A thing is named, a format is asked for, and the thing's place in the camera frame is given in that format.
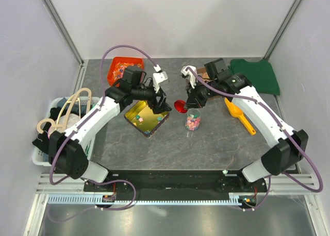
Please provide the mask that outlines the red jar lid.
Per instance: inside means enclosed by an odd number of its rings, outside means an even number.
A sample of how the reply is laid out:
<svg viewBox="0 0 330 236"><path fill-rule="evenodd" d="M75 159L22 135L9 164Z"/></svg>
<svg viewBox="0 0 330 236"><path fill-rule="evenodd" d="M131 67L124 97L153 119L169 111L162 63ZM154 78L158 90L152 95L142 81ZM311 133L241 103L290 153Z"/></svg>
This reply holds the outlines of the red jar lid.
<svg viewBox="0 0 330 236"><path fill-rule="evenodd" d="M174 103L175 109L180 113L186 113L188 111L188 109L185 107L185 105L186 105L186 102L181 99L176 100Z"/></svg>

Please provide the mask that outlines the clear glass jar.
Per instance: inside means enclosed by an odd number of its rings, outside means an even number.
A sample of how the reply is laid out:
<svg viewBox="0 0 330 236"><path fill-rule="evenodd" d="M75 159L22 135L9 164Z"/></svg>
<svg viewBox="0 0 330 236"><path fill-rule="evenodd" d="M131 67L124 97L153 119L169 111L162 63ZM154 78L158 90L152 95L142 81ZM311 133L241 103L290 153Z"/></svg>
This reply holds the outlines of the clear glass jar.
<svg viewBox="0 0 330 236"><path fill-rule="evenodd" d="M201 112L198 109L191 108L187 111L185 120L185 128L190 131L195 131L199 128L201 122Z"/></svg>

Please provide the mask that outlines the star candy tin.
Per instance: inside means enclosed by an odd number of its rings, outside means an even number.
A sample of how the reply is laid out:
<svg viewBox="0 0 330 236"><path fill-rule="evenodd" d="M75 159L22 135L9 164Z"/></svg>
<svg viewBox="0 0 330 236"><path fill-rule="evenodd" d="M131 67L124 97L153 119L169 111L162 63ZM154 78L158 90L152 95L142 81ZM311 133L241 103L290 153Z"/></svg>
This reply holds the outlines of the star candy tin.
<svg viewBox="0 0 330 236"><path fill-rule="evenodd" d="M124 118L146 138L150 138L169 115L168 111L154 114L146 101L138 101L124 114Z"/></svg>

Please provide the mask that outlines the yellow plastic scoop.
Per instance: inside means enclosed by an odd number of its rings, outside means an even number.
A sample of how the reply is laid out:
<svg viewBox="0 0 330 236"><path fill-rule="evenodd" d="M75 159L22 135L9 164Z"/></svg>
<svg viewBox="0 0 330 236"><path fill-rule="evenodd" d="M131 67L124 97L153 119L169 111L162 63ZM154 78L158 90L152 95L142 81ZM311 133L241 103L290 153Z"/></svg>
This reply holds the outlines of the yellow plastic scoop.
<svg viewBox="0 0 330 236"><path fill-rule="evenodd" d="M224 101L230 115L234 118L237 118L246 128L246 130L250 133L250 135L254 136L256 134L256 130L251 125L251 123L246 119L243 111L239 107L235 106L232 102L230 102L227 98L225 98Z"/></svg>

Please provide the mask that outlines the orange candy box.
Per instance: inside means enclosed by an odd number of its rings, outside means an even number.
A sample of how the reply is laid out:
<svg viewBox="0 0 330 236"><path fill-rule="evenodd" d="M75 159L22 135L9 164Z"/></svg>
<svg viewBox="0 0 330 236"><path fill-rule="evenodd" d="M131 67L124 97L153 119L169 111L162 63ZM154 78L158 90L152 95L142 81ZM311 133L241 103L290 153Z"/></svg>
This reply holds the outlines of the orange candy box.
<svg viewBox="0 0 330 236"><path fill-rule="evenodd" d="M137 85L144 77L144 62L142 58L114 57L107 75L107 81L110 86L115 84L116 87L119 87L120 83L117 82L119 79Z"/></svg>

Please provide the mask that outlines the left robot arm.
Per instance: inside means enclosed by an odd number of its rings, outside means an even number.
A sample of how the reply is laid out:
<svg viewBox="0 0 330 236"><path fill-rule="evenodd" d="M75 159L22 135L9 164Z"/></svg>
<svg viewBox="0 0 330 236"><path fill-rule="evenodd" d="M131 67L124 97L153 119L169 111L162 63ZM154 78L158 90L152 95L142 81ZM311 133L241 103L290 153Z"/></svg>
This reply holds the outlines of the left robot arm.
<svg viewBox="0 0 330 236"><path fill-rule="evenodd" d="M101 191L109 191L113 186L109 170L88 160L85 148L111 119L135 100L146 101L154 114L171 111L161 89L168 76L158 65L155 71L150 83L145 85L145 72L137 66L127 67L123 77L105 90L104 96L92 109L86 110L81 120L64 132L54 131L48 148L50 175L59 170L72 179L91 180Z"/></svg>

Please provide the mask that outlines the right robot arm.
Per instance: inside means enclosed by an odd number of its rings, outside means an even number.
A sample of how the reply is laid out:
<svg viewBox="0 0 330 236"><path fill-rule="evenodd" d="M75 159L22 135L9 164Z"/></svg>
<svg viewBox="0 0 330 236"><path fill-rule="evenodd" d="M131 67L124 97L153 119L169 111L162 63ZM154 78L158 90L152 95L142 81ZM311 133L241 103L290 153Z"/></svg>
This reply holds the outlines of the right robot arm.
<svg viewBox="0 0 330 236"><path fill-rule="evenodd" d="M208 99L224 96L243 111L266 140L269 150L258 160L243 167L236 178L237 188L249 191L255 181L269 175L277 176L303 159L308 135L286 124L260 97L256 88L241 73L232 74L222 58L204 65L209 81L197 75L196 67L181 70L188 98L186 108L203 108Z"/></svg>

